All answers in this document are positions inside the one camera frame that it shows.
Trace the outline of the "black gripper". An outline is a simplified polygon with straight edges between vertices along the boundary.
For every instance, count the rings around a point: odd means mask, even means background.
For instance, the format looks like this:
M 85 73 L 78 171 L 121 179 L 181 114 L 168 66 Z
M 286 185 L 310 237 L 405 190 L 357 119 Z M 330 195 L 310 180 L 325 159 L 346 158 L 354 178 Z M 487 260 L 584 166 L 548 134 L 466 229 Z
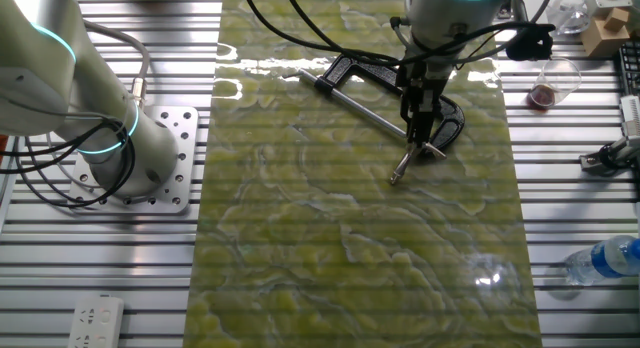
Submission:
M 396 86 L 401 89 L 400 116 L 407 121 L 407 141 L 420 147 L 431 137 L 440 114 L 440 97 L 449 80 L 451 66 L 419 61 L 401 65 Z

